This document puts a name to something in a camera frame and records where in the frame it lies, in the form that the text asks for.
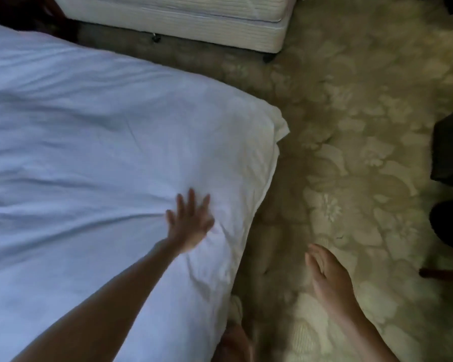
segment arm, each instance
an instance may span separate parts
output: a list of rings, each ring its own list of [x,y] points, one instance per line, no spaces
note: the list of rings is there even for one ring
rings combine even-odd
[[[39,335],[12,362],[112,362],[150,292],[171,262],[213,227],[210,197],[196,208],[195,192],[166,212],[168,237]]]
[[[323,265],[321,271],[318,260]],[[347,270],[320,245],[310,245],[305,262],[313,275],[314,291],[364,362],[399,362],[375,326],[362,312]]]

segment floor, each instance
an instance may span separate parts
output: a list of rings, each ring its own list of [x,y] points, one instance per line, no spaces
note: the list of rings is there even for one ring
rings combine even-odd
[[[201,73],[278,106],[291,128],[234,290],[257,360],[349,362],[355,352],[313,298],[307,244],[348,269],[368,317],[405,362],[453,362],[453,267],[429,227],[449,189],[429,180],[430,133],[453,111],[453,18],[441,0],[306,0],[285,48],[258,53],[98,25],[81,42]]]

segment person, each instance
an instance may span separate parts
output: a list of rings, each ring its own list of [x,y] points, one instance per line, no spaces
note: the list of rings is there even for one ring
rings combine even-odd
[[[178,194],[176,212],[166,212],[168,236],[56,321],[12,361],[112,362],[165,270],[178,255],[196,247],[213,227],[209,203],[207,195],[197,206],[193,189],[189,190],[186,203]],[[362,360],[399,362],[364,316],[354,296],[351,278],[336,257],[320,245],[310,245],[305,262],[313,275],[317,298]],[[229,321],[213,362],[253,362],[253,348],[241,327],[241,318],[241,303],[233,297]]]

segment wrinkled sheet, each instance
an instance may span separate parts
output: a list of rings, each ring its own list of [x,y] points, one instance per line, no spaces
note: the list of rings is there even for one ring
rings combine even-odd
[[[189,187],[217,222],[166,271],[117,361],[206,361],[279,110],[209,78],[0,27],[0,361],[144,256]]]

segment person's left arm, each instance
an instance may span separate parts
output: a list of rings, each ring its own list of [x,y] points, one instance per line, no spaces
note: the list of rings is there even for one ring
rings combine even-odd
[[[166,212],[168,237],[61,317],[12,362],[112,362],[164,271],[213,227],[209,201],[206,196],[197,208],[190,190],[185,206],[179,194],[177,212]]]

